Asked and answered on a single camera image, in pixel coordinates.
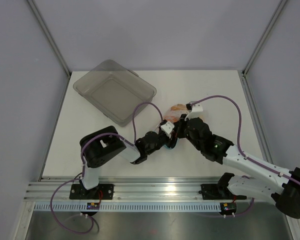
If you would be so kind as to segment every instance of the cable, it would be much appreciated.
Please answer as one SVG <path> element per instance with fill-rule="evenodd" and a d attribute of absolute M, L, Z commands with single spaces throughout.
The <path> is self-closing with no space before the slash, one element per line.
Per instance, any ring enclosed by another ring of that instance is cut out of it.
<path fill-rule="evenodd" d="M 99 138 L 104 137 L 104 136 L 116 136 L 116 137 L 120 138 L 121 140 L 123 140 L 124 142 L 126 142 L 127 144 L 129 144 L 130 146 L 134 146 L 133 143 L 129 142 L 123 136 L 121 136 L 121 135 L 119 135 L 117 133 L 107 132 L 107 133 L 102 133 L 102 134 L 99 134 L 97 136 L 94 136 L 81 149 L 80 157 L 81 157 L 81 160 L 82 160 L 82 163 L 83 163 L 83 166 L 82 166 L 82 177 L 85 176 L 85 170 L 86 170 L 86 168 L 85 168 L 86 160 L 84 158 L 84 151 L 86 150 L 86 148 L 88 147 L 88 145 L 90 143 L 92 143 L 94 140 L 99 139 Z"/>
<path fill-rule="evenodd" d="M 82 174 L 82 172 L 80 172 L 77 176 L 75 176 L 73 179 L 76 179 L 77 177 L 79 177 Z"/>
<path fill-rule="evenodd" d="M 205 97 L 205 98 L 203 98 L 203 99 L 201 99 L 199 101 L 195 101 L 195 102 L 191 103 L 190 105 L 193 106 L 193 105 L 196 105 L 196 104 L 201 103 L 203 101 L 206 101 L 206 100 L 209 100 L 209 99 L 214 99 L 214 98 L 222 98 L 222 99 L 229 100 L 231 103 L 233 103 L 233 105 L 236 107 L 236 109 L 237 109 L 237 111 L 239 113 L 239 127 L 238 127 L 238 133 L 237 133 L 237 139 L 236 139 L 236 141 L 237 141 L 238 150 L 241 153 L 241 155 L 244 158 L 248 159 L 250 162 L 252 162 L 254 164 L 257 164 L 258 166 L 260 166 L 260 167 L 262 167 L 262 168 L 264 168 L 264 169 L 266 169 L 266 170 L 268 170 L 268 171 L 270 171 L 270 172 L 272 172 L 272 173 L 274 173 L 276 175 L 281 176 L 281 173 L 279 171 L 273 170 L 272 168 L 270 168 L 270 167 L 268 167 L 266 165 L 263 165 L 262 163 L 254 160 L 253 158 L 251 158 L 249 156 L 246 156 L 246 154 L 242 150 L 241 145 L 240 145 L 240 135 L 241 135 L 241 126 L 242 126 L 242 114 L 241 114 L 241 110 L 240 110 L 238 104 L 235 101 L 233 101 L 231 98 L 229 98 L 227 96 L 213 95 L 213 96 Z M 292 177 L 290 177 L 290 176 L 288 176 L 286 174 L 283 174 L 282 176 L 285 177 L 288 180 L 291 180 L 292 182 L 294 182 L 294 183 L 296 183 L 296 184 L 298 184 L 300 186 L 300 182 L 298 180 L 296 180 L 296 179 L 294 179 L 294 178 L 292 178 Z"/>
<path fill-rule="evenodd" d="M 63 224 L 58 220 L 58 218 L 57 218 L 57 216 L 56 216 L 56 214 L 55 214 L 55 211 L 54 211 L 54 209 L 53 209 L 53 204 L 52 204 L 52 203 L 53 203 L 53 199 L 54 199 L 56 193 L 58 192 L 58 190 L 59 190 L 60 188 L 62 188 L 62 187 L 63 187 L 64 185 L 66 185 L 66 184 L 73 183 L 74 181 L 78 181 L 78 180 L 79 180 L 79 178 L 71 179 L 71 180 L 69 180 L 69 181 L 66 181 L 66 182 L 62 183 L 60 186 L 58 186 L 58 187 L 56 188 L 56 190 L 53 192 L 53 194 L 52 194 L 52 196 L 51 196 L 51 199 L 50 199 L 50 211 L 51 211 L 51 214 L 52 214 L 54 220 L 56 221 L 56 223 L 57 223 L 61 228 L 65 229 L 65 230 L 67 230 L 67 231 L 69 231 L 69 232 L 71 232 L 71 233 L 73 233 L 73 234 L 80 234 L 80 235 L 83 235 L 83 234 L 89 233 L 89 232 L 92 230 L 92 228 L 94 227 L 94 223 L 95 223 L 94 220 L 95 220 L 95 219 L 94 219 L 93 217 L 89 216 L 89 215 L 86 215 L 86 217 L 88 217 L 88 218 L 91 220 L 91 227 L 90 227 L 87 231 L 75 231 L 75 230 L 72 230 L 72 229 L 66 227 L 65 225 L 63 225 Z"/>
<path fill-rule="evenodd" d="M 141 105 L 144 105 L 144 104 L 150 104 L 150 105 L 154 106 L 155 109 L 157 109 L 157 111 L 158 111 L 159 114 L 160 114 L 161 122 L 164 121 L 164 118 L 162 117 L 162 113 L 161 113 L 160 109 L 159 109 L 155 104 L 153 104 L 152 102 L 145 101 L 145 102 L 142 102 L 142 103 L 138 104 L 138 105 L 134 108 L 133 113 L 132 113 L 132 126 L 133 126 L 133 131 L 134 131 L 134 141 L 133 141 L 133 142 L 134 142 L 134 143 L 136 143 L 136 140 L 137 140 L 137 130 L 136 130 L 136 124 L 135 124 L 135 114 L 136 114 L 137 109 L 138 109 Z"/>
<path fill-rule="evenodd" d="M 94 223 L 95 223 L 96 227 L 98 228 L 98 231 L 97 231 L 97 233 L 99 233 L 99 231 L 100 231 L 100 227 L 99 227 L 99 224 L 98 224 L 97 220 L 95 220 L 93 217 L 91 217 L 91 218 L 92 218 L 92 220 L 94 221 Z"/>
<path fill-rule="evenodd" d="M 234 204 L 236 200 L 237 200 L 237 196 L 234 195 L 234 196 L 233 196 L 233 201 L 232 201 L 231 203 Z"/>
<path fill-rule="evenodd" d="M 89 210 L 100 210 L 100 204 L 101 204 L 101 200 L 104 197 L 104 194 L 101 190 L 98 191 L 98 195 L 99 195 L 99 203 L 96 207 L 93 206 L 89 206 Z"/>
<path fill-rule="evenodd" d="M 64 221 L 62 221 L 62 224 L 65 224 L 67 223 L 69 220 L 73 219 L 73 218 L 76 218 L 76 217 L 82 217 L 81 214 L 76 214 L 76 215 L 72 215 L 72 216 L 69 216 L 67 217 Z M 99 224 L 97 223 L 97 221 L 95 219 L 93 219 L 94 223 L 96 224 L 97 228 L 98 228 L 98 231 L 99 232 Z M 43 229 L 42 227 L 42 224 L 39 224 L 39 229 L 42 231 L 42 232 L 53 232 L 54 230 L 56 230 L 58 228 L 58 226 L 55 226 L 54 228 L 51 228 L 51 229 Z"/>
<path fill-rule="evenodd" d="M 246 210 L 244 210 L 243 212 L 240 212 L 240 213 L 236 214 L 235 216 L 236 217 L 240 217 L 240 216 L 243 216 L 243 215 L 247 214 L 248 212 L 250 212 L 251 209 L 252 209 L 252 206 L 254 205 L 254 203 L 255 203 L 255 199 L 252 198 L 251 201 L 250 201 L 250 205 L 248 206 L 248 208 Z"/>

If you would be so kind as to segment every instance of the black mounting bracket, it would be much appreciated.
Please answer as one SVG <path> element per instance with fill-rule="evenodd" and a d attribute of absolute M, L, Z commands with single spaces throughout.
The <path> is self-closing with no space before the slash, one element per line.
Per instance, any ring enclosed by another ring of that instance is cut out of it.
<path fill-rule="evenodd" d="M 102 192 L 102 200 L 112 200 L 115 186 L 113 184 L 99 184 L 92 189 L 85 189 L 81 184 L 72 184 L 69 199 L 71 200 L 99 200 Z"/>
<path fill-rule="evenodd" d="M 238 195 L 234 196 L 232 193 L 222 194 L 219 191 L 217 183 L 201 184 L 201 191 L 203 200 L 246 200 L 246 196 Z"/>

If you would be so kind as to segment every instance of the white bracket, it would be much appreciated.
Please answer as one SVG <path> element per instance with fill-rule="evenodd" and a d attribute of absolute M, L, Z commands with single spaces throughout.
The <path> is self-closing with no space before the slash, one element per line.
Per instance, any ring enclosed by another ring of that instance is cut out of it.
<path fill-rule="evenodd" d="M 171 137 L 171 133 L 172 133 L 172 131 L 175 128 L 175 125 L 172 122 L 167 121 L 164 125 L 161 125 L 160 128 L 170 138 Z"/>
<path fill-rule="evenodd" d="M 84 188 L 89 190 L 98 186 L 99 175 L 100 175 L 100 167 L 97 168 L 88 167 L 87 161 L 85 161 L 84 177 L 81 179 Z"/>
<path fill-rule="evenodd" d="M 204 109 L 202 108 L 200 103 L 197 103 L 192 106 L 191 112 L 185 117 L 185 119 L 194 119 L 199 118 L 204 112 Z"/>
<path fill-rule="evenodd" d="M 128 160 L 130 163 L 133 163 L 135 160 L 140 158 L 140 152 L 136 146 L 131 146 L 123 141 L 126 148 L 118 154 L 118 156 Z"/>

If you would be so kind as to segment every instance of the food item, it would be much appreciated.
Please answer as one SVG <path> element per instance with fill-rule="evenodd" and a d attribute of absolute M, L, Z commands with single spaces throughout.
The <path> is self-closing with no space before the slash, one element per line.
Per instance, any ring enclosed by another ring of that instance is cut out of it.
<path fill-rule="evenodd" d="M 177 122 L 182 114 L 188 114 L 189 110 L 184 104 L 173 105 L 163 116 L 164 120 L 170 121 L 172 123 Z"/>

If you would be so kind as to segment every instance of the red wire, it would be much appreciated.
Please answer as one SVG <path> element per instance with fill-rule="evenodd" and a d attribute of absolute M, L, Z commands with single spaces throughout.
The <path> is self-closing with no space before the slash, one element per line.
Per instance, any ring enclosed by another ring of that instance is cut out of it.
<path fill-rule="evenodd" d="M 98 191 L 98 195 L 99 195 L 99 206 L 101 204 L 101 199 L 103 198 L 104 194 L 102 193 L 101 190 Z"/>
<path fill-rule="evenodd" d="M 235 202 L 237 200 L 237 196 L 236 195 L 234 195 L 234 197 L 233 197 L 233 201 L 232 201 L 232 204 Z"/>

